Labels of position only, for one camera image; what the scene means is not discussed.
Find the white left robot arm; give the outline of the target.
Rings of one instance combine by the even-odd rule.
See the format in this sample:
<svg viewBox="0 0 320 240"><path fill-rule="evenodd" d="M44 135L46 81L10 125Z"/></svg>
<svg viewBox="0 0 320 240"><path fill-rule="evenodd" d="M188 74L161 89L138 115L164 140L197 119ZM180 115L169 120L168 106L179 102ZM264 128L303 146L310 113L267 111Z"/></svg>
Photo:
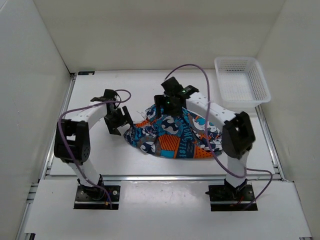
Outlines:
<svg viewBox="0 0 320 240"><path fill-rule="evenodd" d="M121 91L127 93L128 98L121 99ZM120 136L120 127L133 125L127 107L120 107L121 103L130 98L128 90L105 89L103 96L92 98L89 105L67 110L58 118L54 156L72 168L79 186L93 200L100 200L108 192L102 175L90 161L90 130L100 120L104 120L109 134Z"/></svg>

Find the colourful patterned shorts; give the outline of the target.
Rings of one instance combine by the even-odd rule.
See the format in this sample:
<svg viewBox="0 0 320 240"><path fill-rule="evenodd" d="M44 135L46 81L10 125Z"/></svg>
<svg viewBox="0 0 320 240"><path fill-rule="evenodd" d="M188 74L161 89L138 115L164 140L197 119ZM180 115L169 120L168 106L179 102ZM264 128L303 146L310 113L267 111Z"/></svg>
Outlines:
<svg viewBox="0 0 320 240"><path fill-rule="evenodd" d="M123 134L131 146L167 159L207 159L222 154L222 133L195 112L182 109L181 116L156 115L156 106L145 110L144 120L134 123Z"/></svg>

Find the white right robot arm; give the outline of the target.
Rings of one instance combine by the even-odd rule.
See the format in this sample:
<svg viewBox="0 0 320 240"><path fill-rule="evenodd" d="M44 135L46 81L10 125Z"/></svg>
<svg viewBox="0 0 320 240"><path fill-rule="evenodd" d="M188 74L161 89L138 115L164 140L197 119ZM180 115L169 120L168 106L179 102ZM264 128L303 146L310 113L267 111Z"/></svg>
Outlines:
<svg viewBox="0 0 320 240"><path fill-rule="evenodd" d="M183 109L205 118L221 131L222 151L227 155L224 193L230 200L238 199L247 185L247 159L256 136L249 115L242 111L235 113L212 103L192 85L183 87L176 78L165 80L161 86L164 93L154 96L156 114L181 116Z"/></svg>

